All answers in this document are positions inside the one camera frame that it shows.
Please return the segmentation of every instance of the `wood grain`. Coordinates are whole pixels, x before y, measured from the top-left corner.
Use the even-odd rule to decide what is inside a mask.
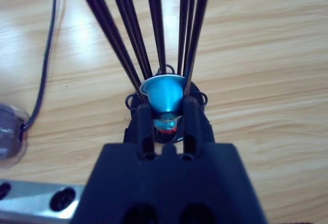
[[[155,71],[148,2],[134,1]],[[58,3],[42,110],[27,154],[2,178],[85,184],[103,144],[121,142],[130,120],[132,85],[86,2]],[[51,0],[0,7],[0,101],[31,113]],[[176,66],[179,0],[163,0],[163,13]],[[209,96],[216,141],[237,146],[270,222],[328,223],[327,42],[328,0],[209,0],[193,81]]]

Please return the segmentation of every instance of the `black plastic mount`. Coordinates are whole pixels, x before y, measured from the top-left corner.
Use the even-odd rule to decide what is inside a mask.
[[[193,82],[191,82],[191,86],[190,86],[190,96],[197,100],[201,110],[204,111],[208,102],[208,98],[206,94],[200,92],[199,88]],[[136,93],[131,94],[126,98],[126,106],[131,112],[132,119],[140,104],[141,104],[141,100]],[[153,130],[154,130],[153,132],[154,140],[157,143],[161,143],[161,144],[177,143],[183,140],[183,119],[180,119],[178,121],[177,131],[174,134],[163,134],[159,132],[155,127],[153,127]]]
[[[183,119],[183,154],[169,143],[156,155],[140,105],[124,143],[104,146],[71,223],[267,224],[236,148],[214,142],[195,98],[184,97]]]

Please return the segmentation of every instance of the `wire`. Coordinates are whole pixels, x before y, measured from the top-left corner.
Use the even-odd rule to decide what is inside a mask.
[[[50,47],[51,47],[51,39],[52,39],[52,34],[53,34],[53,28],[55,25],[56,2],[57,2],[57,0],[52,0],[52,12],[51,12],[48,37],[47,37],[47,42],[46,42],[46,49],[45,49],[44,59],[43,59],[39,93],[37,95],[34,110],[31,114],[29,120],[25,123],[25,125],[23,127],[23,132],[28,130],[32,126],[32,124],[35,122],[35,119],[36,119],[36,117],[40,111],[41,105],[42,105],[42,100],[43,100],[43,96],[44,96],[44,92],[45,92],[45,88],[46,88],[46,82],[47,82],[48,59],[49,59],[49,52],[50,52]]]

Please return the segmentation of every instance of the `red component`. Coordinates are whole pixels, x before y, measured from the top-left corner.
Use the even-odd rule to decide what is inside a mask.
[[[161,133],[164,133],[164,134],[172,134],[172,133],[175,133],[176,130],[177,130],[177,127],[174,127],[170,130],[158,130],[158,131],[161,132]]]

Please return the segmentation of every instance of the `clear plastic container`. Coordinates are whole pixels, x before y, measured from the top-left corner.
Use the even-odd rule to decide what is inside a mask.
[[[27,133],[22,128],[29,115],[21,109],[0,103],[0,168],[15,165],[27,149]]]

